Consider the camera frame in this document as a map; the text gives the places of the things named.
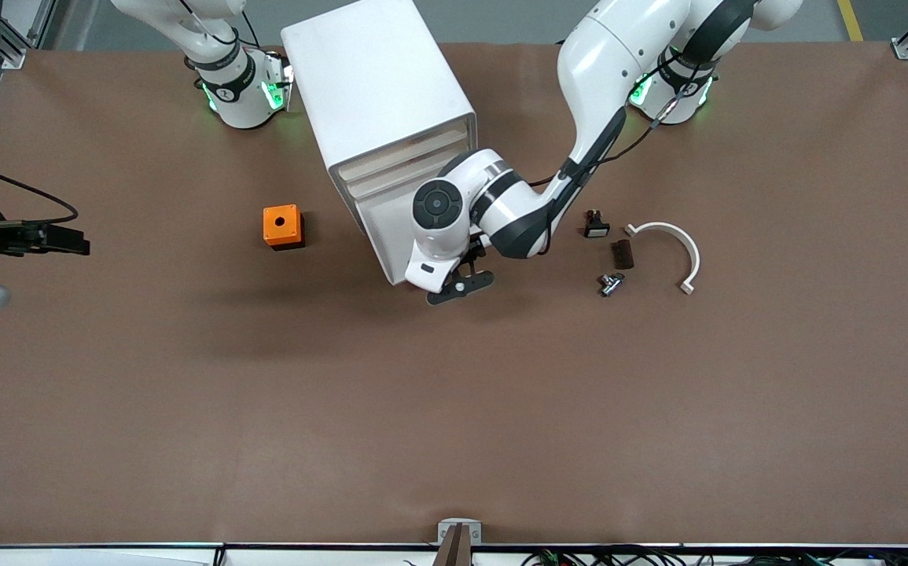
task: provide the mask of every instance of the orange block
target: orange block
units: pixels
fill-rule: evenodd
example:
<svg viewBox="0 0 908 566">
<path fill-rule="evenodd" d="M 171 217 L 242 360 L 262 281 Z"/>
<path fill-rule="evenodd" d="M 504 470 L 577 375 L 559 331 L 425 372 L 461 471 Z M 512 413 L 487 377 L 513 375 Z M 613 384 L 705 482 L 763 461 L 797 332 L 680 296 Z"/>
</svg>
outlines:
<svg viewBox="0 0 908 566">
<path fill-rule="evenodd" d="M 293 250 L 307 244 L 303 240 L 303 215 L 295 204 L 264 209 L 262 228 L 266 244 L 275 251 Z"/>
</svg>

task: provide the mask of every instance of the brown table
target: brown table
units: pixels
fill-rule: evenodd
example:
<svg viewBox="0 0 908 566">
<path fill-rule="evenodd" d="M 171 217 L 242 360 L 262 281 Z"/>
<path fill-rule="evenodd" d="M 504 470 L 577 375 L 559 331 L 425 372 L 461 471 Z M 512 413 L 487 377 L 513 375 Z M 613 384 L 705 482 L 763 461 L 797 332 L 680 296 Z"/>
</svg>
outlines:
<svg viewBox="0 0 908 566">
<path fill-rule="evenodd" d="M 444 46 L 483 146 L 572 146 L 554 46 Z M 645 124 L 634 117 L 622 143 Z M 693 122 L 584 191 L 551 254 L 429 307 L 385 281 L 303 116 L 233 131 L 179 53 L 30 53 L 0 172 L 94 243 L 0 258 L 0 542 L 908 543 L 908 64 L 744 44 Z M 274 253 L 262 208 L 310 247 Z M 50 204 L 0 184 L 11 216 Z M 610 300 L 615 226 L 634 240 Z"/>
</svg>

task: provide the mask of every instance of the metal fitting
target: metal fitting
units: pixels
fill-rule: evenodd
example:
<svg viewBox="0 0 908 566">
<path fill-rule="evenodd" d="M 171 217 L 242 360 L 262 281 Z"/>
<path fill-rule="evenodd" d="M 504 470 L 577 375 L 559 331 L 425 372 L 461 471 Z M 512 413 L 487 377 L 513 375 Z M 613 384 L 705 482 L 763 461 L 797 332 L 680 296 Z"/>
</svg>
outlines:
<svg viewBox="0 0 908 566">
<path fill-rule="evenodd" d="M 598 279 L 598 282 L 604 286 L 601 287 L 601 297 L 610 297 L 620 286 L 622 286 L 623 281 L 625 281 L 625 276 L 621 273 L 601 275 L 601 278 Z"/>
</svg>

